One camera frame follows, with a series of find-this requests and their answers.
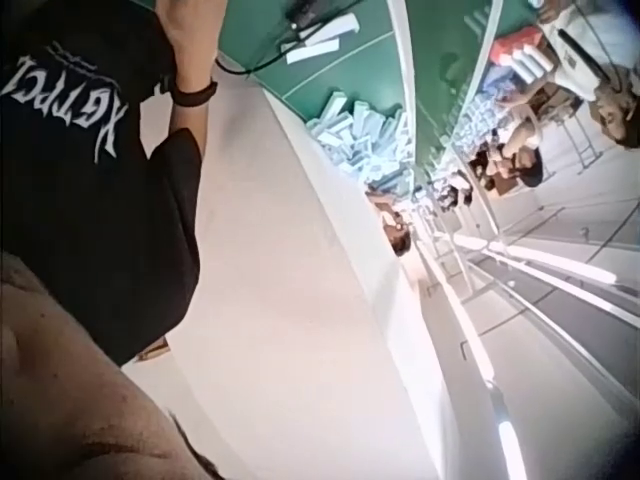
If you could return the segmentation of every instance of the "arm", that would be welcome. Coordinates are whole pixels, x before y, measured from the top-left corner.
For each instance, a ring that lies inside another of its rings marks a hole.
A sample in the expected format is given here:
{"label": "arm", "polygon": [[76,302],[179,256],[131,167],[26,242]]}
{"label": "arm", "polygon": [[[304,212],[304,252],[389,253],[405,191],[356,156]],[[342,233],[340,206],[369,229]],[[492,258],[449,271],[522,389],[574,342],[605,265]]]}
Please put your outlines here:
{"label": "arm", "polygon": [[553,71],[547,73],[541,78],[534,80],[531,84],[527,85],[524,92],[514,92],[513,94],[498,100],[496,103],[503,108],[514,108],[519,105],[524,105],[528,103],[533,96],[538,93],[538,91],[544,87],[547,83],[553,82],[553,74],[555,72],[555,68]]}
{"label": "arm", "polygon": [[[211,75],[203,75],[191,72],[178,72],[176,86],[185,93],[198,92],[206,88],[211,82]],[[171,120],[169,121],[169,134],[180,129],[187,128],[193,134],[198,144],[200,154],[204,156],[207,147],[207,124],[209,120],[209,104],[199,107],[184,108],[173,104]]]}
{"label": "arm", "polygon": [[529,138],[536,134],[536,127],[530,118],[524,120],[511,134],[507,143],[505,143],[502,149],[502,155],[504,158],[511,158],[518,153],[520,149],[527,143]]}
{"label": "arm", "polygon": [[[179,90],[197,92],[211,82],[226,7],[226,0],[156,1],[156,14],[173,46]],[[208,105],[193,108],[174,105],[169,133],[189,129],[204,154],[208,116]]]}

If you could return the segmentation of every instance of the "fluorescent light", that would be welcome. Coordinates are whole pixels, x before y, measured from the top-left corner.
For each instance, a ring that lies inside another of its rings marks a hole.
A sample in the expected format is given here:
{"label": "fluorescent light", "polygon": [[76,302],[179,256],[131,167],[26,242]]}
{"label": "fluorescent light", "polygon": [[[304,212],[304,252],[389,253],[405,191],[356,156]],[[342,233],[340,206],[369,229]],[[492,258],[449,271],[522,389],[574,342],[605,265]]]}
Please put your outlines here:
{"label": "fluorescent light", "polygon": [[[494,251],[501,251],[493,245],[494,242],[489,244],[489,248]],[[607,270],[602,268],[588,265],[584,262],[578,262],[571,260],[570,258],[561,257],[560,255],[554,255],[552,253],[541,252],[540,250],[534,250],[533,248],[510,246],[506,248],[506,252],[512,257],[526,258],[535,262],[545,263],[567,272],[575,273],[582,277],[590,278],[597,282],[608,283],[613,285],[618,281],[618,277]]]}
{"label": "fluorescent light", "polygon": [[574,273],[585,278],[590,278],[597,282],[607,283],[613,285],[618,281],[618,277],[607,270],[602,268],[588,265],[584,262],[578,262],[571,260],[570,258],[561,257],[560,255],[554,255],[552,253],[542,252],[533,248],[520,247],[517,245],[507,246],[502,242],[487,242],[481,238],[469,237],[466,235],[460,235],[456,233],[453,236],[453,240],[460,246],[469,248],[471,250],[482,250],[483,248],[489,248],[494,252],[504,253],[511,257],[524,258],[527,260],[533,260],[534,262],[544,263],[556,268],[560,268],[566,272]]}
{"label": "fluorescent light", "polygon": [[502,444],[502,452],[507,463],[509,480],[527,480],[527,471],[524,468],[522,451],[518,436],[510,421],[506,420],[498,425],[498,434]]}

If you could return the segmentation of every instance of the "metal rail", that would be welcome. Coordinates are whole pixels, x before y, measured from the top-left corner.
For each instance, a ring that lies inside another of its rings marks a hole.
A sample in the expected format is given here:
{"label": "metal rail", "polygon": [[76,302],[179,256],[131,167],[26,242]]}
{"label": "metal rail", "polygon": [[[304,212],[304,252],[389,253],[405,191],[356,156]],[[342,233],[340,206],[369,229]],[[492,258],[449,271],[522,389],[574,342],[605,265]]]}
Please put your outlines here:
{"label": "metal rail", "polygon": [[625,401],[625,403],[633,406],[636,411],[640,411],[640,401],[632,395],[618,380],[609,373],[609,371],[598,362],[593,355],[591,355],[580,343],[573,339],[566,331],[560,328],[553,320],[545,315],[538,307],[529,302],[526,298],[516,292],[513,288],[498,280],[490,273],[485,272],[477,265],[471,264],[474,271],[484,275],[488,280],[499,286],[504,290],[511,298],[519,302],[526,310],[534,314],[542,323],[544,323],[549,329],[551,329],[558,337],[566,342],[573,350],[578,353],[602,378],[604,378],[610,385],[612,385],[616,395]]}

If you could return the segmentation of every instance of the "cable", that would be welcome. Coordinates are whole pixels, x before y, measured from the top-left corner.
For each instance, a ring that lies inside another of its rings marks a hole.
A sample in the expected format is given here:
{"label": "cable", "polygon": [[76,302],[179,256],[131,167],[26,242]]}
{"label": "cable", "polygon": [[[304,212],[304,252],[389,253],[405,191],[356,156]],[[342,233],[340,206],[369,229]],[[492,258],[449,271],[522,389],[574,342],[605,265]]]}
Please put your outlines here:
{"label": "cable", "polygon": [[315,31],[311,35],[309,35],[308,37],[299,39],[290,48],[287,48],[286,50],[284,50],[284,51],[280,52],[279,54],[277,54],[275,57],[271,58],[270,60],[267,60],[264,63],[261,63],[260,65],[257,65],[255,67],[247,69],[247,70],[231,70],[230,68],[225,67],[222,64],[222,62],[220,62],[220,60],[218,60],[218,59],[216,59],[216,65],[218,65],[220,70],[222,70],[223,72],[226,72],[226,73],[228,73],[230,75],[251,75],[252,73],[257,73],[257,72],[259,72],[261,70],[264,70],[265,68],[270,67],[271,65],[276,63],[278,60],[283,59],[289,52],[291,52],[292,50],[295,50],[296,48],[298,48],[300,45],[302,45],[307,40],[313,38],[313,36],[316,33],[318,33],[320,30],[322,30],[322,28],[327,26],[330,22],[333,22],[336,18],[344,15],[349,10],[351,10],[353,7],[357,6],[358,4],[362,3],[363,1],[364,0],[353,0],[353,2],[351,2],[349,5],[337,10],[336,12],[334,12],[331,15],[327,15],[327,18],[321,18],[321,19],[311,23],[310,25],[308,25],[305,28],[305,30],[308,30],[308,29],[314,28],[314,27],[318,27],[318,28],[315,29]]}

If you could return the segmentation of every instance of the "wristwatch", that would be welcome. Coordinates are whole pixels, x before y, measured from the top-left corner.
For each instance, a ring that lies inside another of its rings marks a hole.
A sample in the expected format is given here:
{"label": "wristwatch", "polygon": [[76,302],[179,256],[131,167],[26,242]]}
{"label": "wristwatch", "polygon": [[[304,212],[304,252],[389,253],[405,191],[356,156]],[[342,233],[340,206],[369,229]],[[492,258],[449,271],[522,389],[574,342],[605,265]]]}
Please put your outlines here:
{"label": "wristwatch", "polygon": [[175,78],[171,80],[171,86],[169,91],[171,92],[171,98],[173,98],[173,103],[180,107],[185,108],[193,108],[204,105],[211,97],[216,94],[218,90],[218,82],[211,79],[211,83],[199,92],[185,93],[180,91],[180,89],[176,86]]}

